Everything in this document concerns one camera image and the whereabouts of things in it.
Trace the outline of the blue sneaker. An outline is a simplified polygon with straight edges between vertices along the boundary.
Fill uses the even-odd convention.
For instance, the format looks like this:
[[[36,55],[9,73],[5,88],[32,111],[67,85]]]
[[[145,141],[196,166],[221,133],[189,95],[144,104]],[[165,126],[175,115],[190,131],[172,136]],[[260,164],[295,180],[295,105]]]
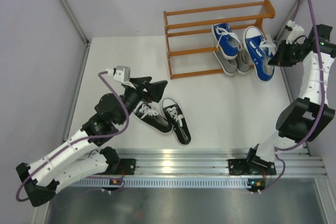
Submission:
[[[235,59],[243,48],[238,35],[231,30],[228,23],[212,25],[212,35],[216,42],[215,47],[228,60]]]
[[[243,45],[250,55],[256,70],[256,77],[261,82],[270,81],[274,75],[274,66],[268,62],[274,57],[275,45],[267,40],[263,32],[255,26],[249,26],[243,34]]]

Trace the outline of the black sneaker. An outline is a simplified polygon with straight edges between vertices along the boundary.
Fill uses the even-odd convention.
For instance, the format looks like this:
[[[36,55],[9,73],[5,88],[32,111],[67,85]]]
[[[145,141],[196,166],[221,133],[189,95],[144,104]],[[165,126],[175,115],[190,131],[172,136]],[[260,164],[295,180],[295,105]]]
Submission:
[[[133,110],[133,114],[143,124],[157,130],[162,134],[169,134],[172,132],[172,124],[167,121],[159,112],[152,108],[146,102],[140,102]]]
[[[167,121],[172,124],[177,141],[183,146],[189,145],[191,134],[184,113],[178,103],[171,98],[165,98],[162,101],[162,111]]]

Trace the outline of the grey sneaker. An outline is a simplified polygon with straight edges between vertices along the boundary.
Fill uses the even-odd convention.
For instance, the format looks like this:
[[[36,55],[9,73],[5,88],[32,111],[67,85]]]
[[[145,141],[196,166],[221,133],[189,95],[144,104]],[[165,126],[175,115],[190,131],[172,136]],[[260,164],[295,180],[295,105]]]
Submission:
[[[234,60],[226,59],[220,51],[213,51],[215,58],[218,60],[224,74],[234,76],[237,73],[237,63]]]
[[[248,53],[245,50],[241,50],[238,52],[236,56],[236,63],[237,63],[237,72],[239,74],[247,74],[250,71],[250,64]]]

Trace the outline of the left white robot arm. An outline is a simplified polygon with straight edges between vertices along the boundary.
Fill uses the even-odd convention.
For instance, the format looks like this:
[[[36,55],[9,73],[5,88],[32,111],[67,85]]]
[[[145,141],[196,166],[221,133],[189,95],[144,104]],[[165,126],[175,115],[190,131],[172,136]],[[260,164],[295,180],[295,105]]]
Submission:
[[[133,114],[142,123],[162,134],[172,131],[172,124],[152,108],[160,102],[168,84],[152,82],[151,77],[131,78],[122,83],[124,94],[113,89],[95,106],[95,114],[70,139],[36,162],[16,167],[27,200],[38,207],[50,201],[68,185],[95,174],[115,174],[120,157],[111,147],[102,148],[129,126]]]

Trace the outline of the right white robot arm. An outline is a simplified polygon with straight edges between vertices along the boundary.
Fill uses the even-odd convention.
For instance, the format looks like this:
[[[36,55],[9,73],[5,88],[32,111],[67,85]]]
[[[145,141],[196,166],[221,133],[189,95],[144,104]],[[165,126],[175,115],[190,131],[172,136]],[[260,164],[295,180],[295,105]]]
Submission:
[[[281,137],[295,142],[295,146],[313,141],[331,122],[335,110],[329,108],[327,88],[329,72],[335,60],[335,44],[330,42],[331,26],[317,25],[304,37],[304,29],[288,21],[285,29],[290,33],[278,47],[269,65],[292,67],[303,64],[303,77],[299,96],[280,114],[276,123],[276,136],[251,148],[245,161],[246,170],[253,175],[269,168],[275,159],[275,152],[281,148]]]

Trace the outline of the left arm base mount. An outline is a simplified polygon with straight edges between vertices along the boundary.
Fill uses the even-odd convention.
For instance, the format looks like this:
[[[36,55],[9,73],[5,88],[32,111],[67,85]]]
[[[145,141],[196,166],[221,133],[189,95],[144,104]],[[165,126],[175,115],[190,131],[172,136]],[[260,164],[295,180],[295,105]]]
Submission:
[[[136,159],[122,158],[118,168],[115,170],[115,175],[134,175],[136,169]]]

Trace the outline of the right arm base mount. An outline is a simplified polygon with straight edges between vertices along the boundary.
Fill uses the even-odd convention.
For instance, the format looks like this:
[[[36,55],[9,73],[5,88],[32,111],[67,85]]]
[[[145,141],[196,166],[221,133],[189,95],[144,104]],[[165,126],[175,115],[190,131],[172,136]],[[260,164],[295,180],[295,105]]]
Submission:
[[[247,160],[246,158],[235,158],[228,160],[229,174],[240,175],[276,175],[275,164],[265,162],[261,159]]]

